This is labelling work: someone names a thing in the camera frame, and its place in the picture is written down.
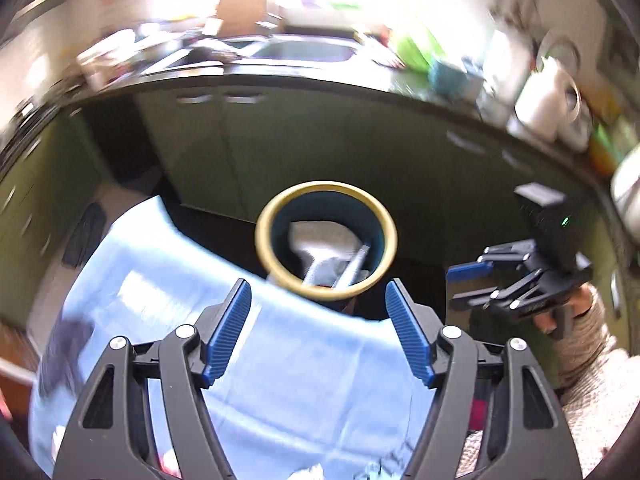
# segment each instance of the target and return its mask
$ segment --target kitchen cabinet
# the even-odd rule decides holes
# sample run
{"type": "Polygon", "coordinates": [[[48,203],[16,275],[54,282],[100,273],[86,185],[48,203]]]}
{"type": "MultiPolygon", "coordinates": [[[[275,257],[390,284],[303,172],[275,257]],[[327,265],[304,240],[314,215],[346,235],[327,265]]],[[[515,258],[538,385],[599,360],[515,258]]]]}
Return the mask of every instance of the kitchen cabinet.
{"type": "Polygon", "coordinates": [[[600,291],[609,330],[618,339],[618,344],[628,349],[630,334],[622,275],[604,215],[595,203],[588,201],[574,221],[578,225],[580,251],[590,259],[593,267],[591,282],[600,291]]]}
{"type": "Polygon", "coordinates": [[[225,124],[249,220],[287,187],[338,180],[380,200],[400,256],[442,261],[446,162],[434,120],[340,94],[225,88],[225,124]]]}
{"type": "Polygon", "coordinates": [[[158,157],[184,205],[246,219],[223,128],[220,91],[136,95],[158,157]]]}
{"type": "Polygon", "coordinates": [[[346,131],[347,182],[369,191],[389,210],[400,257],[441,266],[449,185],[446,124],[379,102],[362,100],[357,109],[346,131]]]}
{"type": "Polygon", "coordinates": [[[529,237],[513,190],[533,180],[532,169],[500,139],[450,125],[446,199],[446,264],[475,260],[489,245],[529,237]]]}
{"type": "Polygon", "coordinates": [[[304,90],[223,90],[230,153],[250,221],[287,187],[347,174],[348,106],[342,99],[304,90]]]}
{"type": "Polygon", "coordinates": [[[0,190],[5,182],[12,189],[12,182],[21,182],[28,190],[16,200],[11,217],[0,222],[0,317],[24,327],[47,267],[100,176],[68,119],[59,114],[14,163],[0,190]]]}

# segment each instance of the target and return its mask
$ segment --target cup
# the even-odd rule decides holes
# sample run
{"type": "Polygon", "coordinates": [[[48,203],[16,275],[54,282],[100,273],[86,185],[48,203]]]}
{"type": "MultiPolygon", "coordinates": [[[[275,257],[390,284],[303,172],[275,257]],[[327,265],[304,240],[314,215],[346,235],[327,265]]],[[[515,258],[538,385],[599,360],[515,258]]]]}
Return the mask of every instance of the cup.
{"type": "Polygon", "coordinates": [[[461,63],[436,58],[429,70],[429,83],[436,94],[449,100],[460,97],[466,84],[466,69],[461,63]]]}

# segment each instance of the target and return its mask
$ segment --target metal screw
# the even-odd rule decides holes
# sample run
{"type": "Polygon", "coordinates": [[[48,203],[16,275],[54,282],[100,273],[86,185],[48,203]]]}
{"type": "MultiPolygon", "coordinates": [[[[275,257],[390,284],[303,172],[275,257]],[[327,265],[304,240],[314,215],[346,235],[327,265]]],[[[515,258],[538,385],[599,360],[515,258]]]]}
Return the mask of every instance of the metal screw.
{"type": "Polygon", "coordinates": [[[514,337],[511,341],[509,341],[509,345],[514,350],[521,352],[527,347],[527,342],[524,341],[524,339],[520,339],[519,337],[514,337]]]}
{"type": "Polygon", "coordinates": [[[120,350],[127,345],[127,340],[124,339],[121,335],[114,337],[111,341],[109,341],[109,346],[114,350],[120,350]]]}
{"type": "Polygon", "coordinates": [[[192,325],[180,325],[175,329],[175,335],[180,339],[188,339],[196,333],[196,329],[192,325]]]}
{"type": "Polygon", "coordinates": [[[447,325],[442,327],[442,335],[449,339],[458,339],[462,335],[462,330],[457,326],[447,325]]]}

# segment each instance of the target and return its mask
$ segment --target kitchen sink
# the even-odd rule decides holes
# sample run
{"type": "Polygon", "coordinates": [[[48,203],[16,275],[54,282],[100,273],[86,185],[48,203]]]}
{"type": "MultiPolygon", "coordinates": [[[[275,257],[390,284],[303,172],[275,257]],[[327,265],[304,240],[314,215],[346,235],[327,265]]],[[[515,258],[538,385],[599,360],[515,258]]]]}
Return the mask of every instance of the kitchen sink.
{"type": "Polygon", "coordinates": [[[241,50],[249,59],[293,60],[322,63],[348,61],[358,51],[355,41],[316,36],[273,36],[241,50]]]}
{"type": "Polygon", "coordinates": [[[239,41],[234,41],[235,39],[200,40],[193,46],[183,48],[160,60],[147,68],[143,74],[223,64],[318,68],[326,66],[326,63],[347,62],[354,58],[360,49],[360,45],[353,40],[320,36],[277,35],[269,38],[238,38],[239,41]],[[247,41],[250,43],[238,48],[247,41]],[[221,58],[220,51],[225,51],[228,55],[221,58]]]}

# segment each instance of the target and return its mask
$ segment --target cardboard box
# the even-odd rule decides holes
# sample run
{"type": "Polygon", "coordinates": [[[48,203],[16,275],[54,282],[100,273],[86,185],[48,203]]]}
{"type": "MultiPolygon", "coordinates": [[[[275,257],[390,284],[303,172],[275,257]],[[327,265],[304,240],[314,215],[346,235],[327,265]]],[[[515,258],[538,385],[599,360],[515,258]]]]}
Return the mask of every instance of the cardboard box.
{"type": "Polygon", "coordinates": [[[280,7],[274,0],[220,0],[216,17],[222,21],[217,36],[268,36],[281,30],[280,7]]]}

